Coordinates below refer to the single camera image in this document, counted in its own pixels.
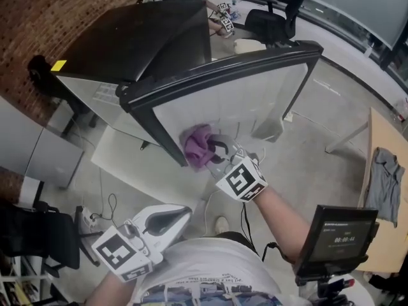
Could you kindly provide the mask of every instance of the purple cloth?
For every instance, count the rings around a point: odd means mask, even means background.
[[[214,156],[214,152],[209,149],[207,143],[211,134],[210,125],[198,125],[180,135],[184,155],[195,170],[202,169]]]

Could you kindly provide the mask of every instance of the small display screen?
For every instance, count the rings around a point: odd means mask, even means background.
[[[371,224],[371,221],[325,222],[310,261],[336,261],[359,256]]]

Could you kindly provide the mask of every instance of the black chair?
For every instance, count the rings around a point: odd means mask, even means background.
[[[81,234],[81,213],[82,207],[77,207],[73,221],[68,214],[42,201],[30,210],[0,201],[0,250],[8,257],[39,256],[43,258],[43,270],[57,278],[58,271],[65,266],[79,268],[80,249],[93,265],[99,266],[81,238],[100,236],[103,232]],[[59,264],[46,264],[48,257]]]
[[[254,39],[272,46],[290,40],[296,33],[296,18],[304,0],[290,0],[285,8],[286,19],[273,13],[271,0],[269,11],[253,9],[245,21],[245,30],[255,34]]]

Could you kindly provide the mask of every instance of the yellow tape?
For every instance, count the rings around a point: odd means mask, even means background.
[[[51,68],[51,71],[60,71],[62,66],[65,65],[66,60],[58,60],[54,67]]]

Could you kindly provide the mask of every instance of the wooden table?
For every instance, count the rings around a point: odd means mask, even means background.
[[[367,251],[368,261],[362,263],[358,270],[370,272],[399,272],[408,251],[408,142],[405,138],[377,111],[370,109],[368,121],[351,134],[340,138],[326,147],[331,153],[352,137],[368,128],[368,155],[365,165],[363,187],[361,188],[358,206],[363,207],[367,196],[370,180],[370,167],[374,150],[383,147],[396,155],[398,162],[406,171],[402,177],[401,203],[398,212],[398,226],[389,221],[377,220],[380,224],[377,236]]]

